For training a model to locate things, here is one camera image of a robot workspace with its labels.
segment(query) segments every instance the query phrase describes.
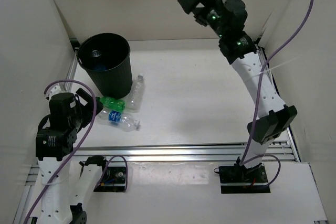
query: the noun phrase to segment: cable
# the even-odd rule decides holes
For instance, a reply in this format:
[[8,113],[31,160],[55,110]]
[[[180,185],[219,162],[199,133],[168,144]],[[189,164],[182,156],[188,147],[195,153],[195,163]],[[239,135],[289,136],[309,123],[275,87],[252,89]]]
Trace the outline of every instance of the cable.
[[[44,95],[47,93],[48,89],[60,82],[72,82],[72,83],[76,83],[79,85],[82,85],[83,87],[85,87],[92,95],[93,97],[93,113],[92,113],[92,119],[90,122],[90,125],[88,127],[88,129],[86,130],[84,136],[82,137],[82,139],[78,142],[78,145],[73,149],[73,151],[69,154],[69,156],[62,162],[62,164],[58,167],[58,169],[54,172],[54,174],[52,174],[52,176],[50,177],[50,179],[48,180],[48,184],[52,183],[54,178],[56,177],[56,175],[62,170],[62,168],[70,161],[70,159],[72,158],[72,156],[76,153],[76,151],[79,149],[79,147],[82,145],[82,143],[84,142],[84,140],[86,139],[86,137],[88,136],[89,132],[92,129],[93,123],[95,122],[95,117],[96,117],[96,113],[97,113],[97,101],[95,99],[95,93],[84,83],[80,82],[80,81],[76,81],[76,80],[58,80],[58,81],[54,81],[51,84],[49,84],[45,90],[44,90]],[[36,200],[34,201],[32,207],[30,208],[30,210],[28,211],[26,218],[24,220],[24,224],[28,223],[28,220],[30,218],[30,215],[32,214],[32,212],[34,211],[35,207],[37,206],[38,202],[42,199],[43,194],[47,191],[49,185],[44,186],[44,188],[42,189],[42,191],[40,192],[40,194],[37,196]]]
[[247,152],[249,150],[249,147],[251,145],[251,142],[252,142],[252,136],[254,135],[254,131],[255,131],[255,128],[256,128],[256,121],[257,121],[257,114],[258,114],[258,109],[259,109],[259,101],[260,101],[260,92],[261,92],[261,82],[262,82],[262,77],[264,75],[264,69],[266,68],[266,66],[268,65],[268,63],[270,62],[270,60],[279,52],[281,51],[285,46],[287,46],[296,36],[297,34],[301,31],[301,29],[303,28],[303,26],[305,25],[305,23],[307,22],[307,19],[311,13],[311,10],[313,8],[313,4],[314,4],[314,0],[310,0],[310,3],[309,3],[309,7],[308,7],[308,10],[307,10],[307,13],[302,21],[302,23],[300,24],[300,26],[296,29],[296,31],[293,33],[292,36],[290,36],[277,50],[275,50],[273,52],[273,54],[271,54],[271,56],[265,61],[265,63],[263,64],[262,68],[261,68],[261,74],[259,75],[259,82],[258,82],[258,89],[257,89],[257,98],[256,98],[256,105],[255,105],[255,110],[254,110],[254,115],[253,115],[253,121],[252,121],[252,126],[251,126],[251,132],[250,132],[250,135],[249,135],[249,138],[248,138],[248,141],[247,141],[247,145],[246,145],[246,148],[245,148],[245,151],[243,153],[243,156],[242,156],[242,159],[240,161],[240,165],[243,166],[245,165],[246,163],[252,161],[252,160],[255,160],[256,158],[259,158],[259,157],[263,157],[263,156],[271,156],[273,158],[275,158],[278,163],[279,163],[279,168],[278,168],[278,171],[277,171],[277,174],[276,174],[276,177],[270,182],[268,183],[268,185],[270,185],[271,183],[274,182],[274,180],[278,177],[279,173],[280,173],[280,169],[281,169],[281,164],[280,164],[280,160],[274,156],[274,155],[271,155],[271,154],[265,154],[265,155],[258,155],[258,156],[255,156],[247,161],[245,161],[245,158],[246,158],[246,155],[247,155]]
[[121,156],[121,155],[115,155],[115,156],[112,156],[112,157],[107,161],[107,163],[106,163],[106,165],[105,165],[105,168],[104,168],[104,170],[103,170],[103,173],[102,173],[100,179],[98,180],[95,189],[100,185],[102,179],[104,178],[104,174],[105,174],[105,172],[107,171],[107,168],[109,167],[109,164],[110,164],[111,161],[112,161],[114,158],[116,158],[116,157],[120,157],[120,158],[122,158],[122,159],[124,160],[124,162],[125,162],[125,168],[126,168],[125,176],[126,176],[126,179],[125,179],[125,190],[124,190],[124,191],[127,190],[127,185],[128,185],[128,165],[127,165],[127,161],[126,161],[125,157],[124,157],[124,156]]

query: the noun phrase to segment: plastic bottle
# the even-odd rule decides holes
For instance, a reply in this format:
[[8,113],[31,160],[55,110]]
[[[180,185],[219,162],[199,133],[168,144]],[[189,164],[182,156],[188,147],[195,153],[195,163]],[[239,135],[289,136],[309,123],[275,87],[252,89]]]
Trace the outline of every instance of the plastic bottle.
[[125,109],[125,102],[123,100],[117,100],[112,97],[101,97],[99,100],[104,107],[111,110],[123,112]]
[[103,108],[98,114],[98,121],[102,124],[112,125],[123,131],[134,131],[139,128],[140,121],[127,113],[121,113],[109,108]]
[[126,108],[135,111],[140,109],[144,87],[145,82],[143,79],[143,74],[140,73],[135,81],[133,81],[132,88],[126,102]]

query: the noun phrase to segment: black trash bin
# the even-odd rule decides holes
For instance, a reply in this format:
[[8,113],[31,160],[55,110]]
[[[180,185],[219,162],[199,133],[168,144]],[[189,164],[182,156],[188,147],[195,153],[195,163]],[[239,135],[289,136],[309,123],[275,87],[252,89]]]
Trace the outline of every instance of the black trash bin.
[[132,87],[130,45],[117,34],[97,34],[84,41],[77,60],[102,95],[116,99]]

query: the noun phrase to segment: blue label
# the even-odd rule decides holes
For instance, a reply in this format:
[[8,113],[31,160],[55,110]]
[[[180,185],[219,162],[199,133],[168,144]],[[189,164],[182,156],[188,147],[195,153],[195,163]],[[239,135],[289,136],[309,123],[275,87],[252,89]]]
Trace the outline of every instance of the blue label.
[[115,110],[112,110],[109,114],[109,121],[111,122],[119,122],[121,113]]

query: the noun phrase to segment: green plastic bottle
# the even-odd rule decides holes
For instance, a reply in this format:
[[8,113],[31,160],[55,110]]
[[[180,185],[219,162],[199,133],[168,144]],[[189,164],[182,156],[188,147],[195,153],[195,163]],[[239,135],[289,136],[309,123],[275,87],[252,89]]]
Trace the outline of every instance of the green plastic bottle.
[[123,112],[123,110],[125,109],[125,102],[123,100],[117,100],[112,97],[101,97],[99,100],[104,107],[107,107],[109,109],[118,112]]

